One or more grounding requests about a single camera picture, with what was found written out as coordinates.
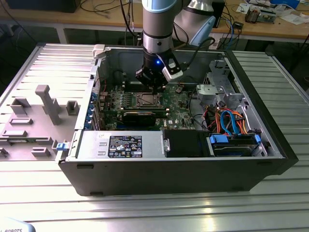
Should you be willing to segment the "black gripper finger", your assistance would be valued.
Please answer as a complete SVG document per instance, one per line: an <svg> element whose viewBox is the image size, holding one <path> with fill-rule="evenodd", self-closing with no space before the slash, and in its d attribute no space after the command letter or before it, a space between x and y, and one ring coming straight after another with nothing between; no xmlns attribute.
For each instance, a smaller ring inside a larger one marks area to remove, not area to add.
<svg viewBox="0 0 309 232"><path fill-rule="evenodd" d="M135 77L146 87L152 94L157 93L156 73L148 68L141 68L135 72Z"/></svg>
<svg viewBox="0 0 309 232"><path fill-rule="evenodd" d="M156 78L155 79L155 93L162 93L166 89L168 81L165 78Z"/></svg>

